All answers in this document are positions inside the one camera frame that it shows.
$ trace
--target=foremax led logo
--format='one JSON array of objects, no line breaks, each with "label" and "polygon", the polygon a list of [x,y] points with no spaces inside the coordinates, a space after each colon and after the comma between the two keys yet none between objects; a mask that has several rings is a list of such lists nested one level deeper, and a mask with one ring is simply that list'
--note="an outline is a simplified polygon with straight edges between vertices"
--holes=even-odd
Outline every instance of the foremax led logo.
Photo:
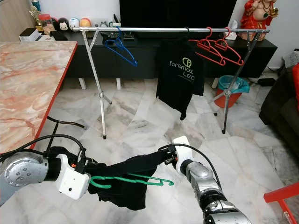
[{"label": "foremax led logo", "polygon": [[193,75],[193,70],[190,69],[192,61],[187,57],[184,57],[182,61],[184,65],[170,61],[169,66],[183,70],[183,75],[179,76],[193,83],[195,76]]}]

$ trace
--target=plastic bag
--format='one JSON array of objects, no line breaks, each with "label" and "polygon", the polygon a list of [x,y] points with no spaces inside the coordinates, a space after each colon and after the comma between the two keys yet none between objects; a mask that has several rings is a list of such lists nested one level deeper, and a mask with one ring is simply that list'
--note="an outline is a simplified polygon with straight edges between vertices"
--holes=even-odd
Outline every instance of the plastic bag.
[{"label": "plastic bag", "polygon": [[[219,78],[218,88],[221,90],[227,89],[230,83],[232,82],[233,78],[233,76],[221,76]],[[249,89],[250,87],[246,80],[242,78],[237,78],[233,85],[233,88],[231,89],[231,93],[249,92]]]}]

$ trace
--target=sofa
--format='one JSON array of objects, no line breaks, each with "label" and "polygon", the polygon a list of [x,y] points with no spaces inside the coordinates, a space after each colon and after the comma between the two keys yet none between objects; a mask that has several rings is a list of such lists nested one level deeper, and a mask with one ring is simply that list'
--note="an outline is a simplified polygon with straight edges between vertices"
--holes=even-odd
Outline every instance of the sofa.
[{"label": "sofa", "polygon": [[264,124],[272,124],[299,157],[299,111],[292,67],[284,69],[267,95],[260,112]]}]

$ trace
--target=clothes rack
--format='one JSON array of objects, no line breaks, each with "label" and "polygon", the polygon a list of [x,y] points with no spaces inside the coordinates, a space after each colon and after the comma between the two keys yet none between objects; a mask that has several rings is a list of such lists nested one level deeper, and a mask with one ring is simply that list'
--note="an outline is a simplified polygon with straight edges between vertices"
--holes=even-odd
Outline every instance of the clothes rack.
[{"label": "clothes rack", "polygon": [[[200,33],[200,32],[210,32],[209,29],[207,28],[119,28],[121,31],[124,32],[194,32],[194,33]],[[105,126],[105,116],[104,116],[104,99],[109,103],[112,104],[112,101],[110,99],[108,99],[105,95],[104,92],[100,86],[100,82],[99,82],[99,78],[96,72],[96,69],[94,67],[94,63],[93,63],[93,57],[91,54],[91,50],[93,48],[93,45],[95,43],[95,40],[97,39],[98,33],[100,31],[119,31],[118,28],[101,28],[101,27],[78,27],[78,28],[73,28],[74,31],[81,31],[82,32],[82,36],[84,39],[84,43],[86,46],[86,50],[87,50],[87,54],[90,60],[90,64],[93,70],[93,75],[99,90],[99,94],[100,94],[100,107],[101,107],[101,115],[102,115],[102,126],[103,126],[103,138],[106,139],[106,126]],[[88,31],[95,31],[93,39],[91,44],[89,45],[87,37],[86,37],[86,32]],[[212,29],[213,32],[215,33],[224,33],[227,32],[228,30],[225,28],[213,28]],[[225,134],[226,131],[226,123],[227,123],[227,117],[228,117],[228,101],[229,101],[229,97],[231,95],[231,89],[236,81],[236,79],[238,78],[238,76],[240,75],[242,69],[244,68],[244,65],[246,63],[246,61],[248,60],[253,48],[256,45],[256,42],[260,36],[260,34],[262,33],[268,33],[269,30],[268,29],[231,29],[231,32],[235,32],[235,33],[247,33],[247,53],[245,55],[244,58],[244,64],[242,66],[239,67],[239,69],[237,70],[237,72],[235,73],[235,76],[233,78],[232,83],[230,84],[230,86],[224,90],[221,94],[217,95],[216,97],[213,98],[212,101],[215,101],[217,99],[219,99],[222,96],[225,96],[225,107],[224,107],[224,123],[223,123],[223,129],[222,129],[222,133]],[[255,37],[253,39],[252,42],[250,42],[249,40],[249,33],[255,33]]]}]

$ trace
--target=green hanger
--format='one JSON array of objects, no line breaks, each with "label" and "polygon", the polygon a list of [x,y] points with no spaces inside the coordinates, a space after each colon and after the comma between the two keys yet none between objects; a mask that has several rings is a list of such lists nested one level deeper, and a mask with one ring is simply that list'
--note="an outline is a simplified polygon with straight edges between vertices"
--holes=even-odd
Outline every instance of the green hanger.
[{"label": "green hanger", "polygon": [[166,179],[160,179],[160,178],[156,178],[156,177],[152,177],[152,176],[144,176],[144,175],[139,175],[139,174],[128,174],[128,175],[148,178],[148,179],[152,179],[152,180],[157,180],[157,181],[160,181],[160,183],[147,182],[147,181],[142,181],[142,180],[131,180],[131,179],[123,178],[123,177],[120,177],[120,176],[93,176],[90,180],[90,183],[95,187],[103,188],[103,189],[111,188],[111,185],[110,184],[109,185],[98,184],[98,183],[94,182],[93,180],[112,180],[112,179],[116,179],[116,180],[126,181],[126,182],[130,182],[130,183],[143,183],[143,184],[146,184],[146,185],[156,185],[156,186],[163,186],[164,185],[163,182],[168,182],[169,186],[174,185],[174,182],[166,180]]}]

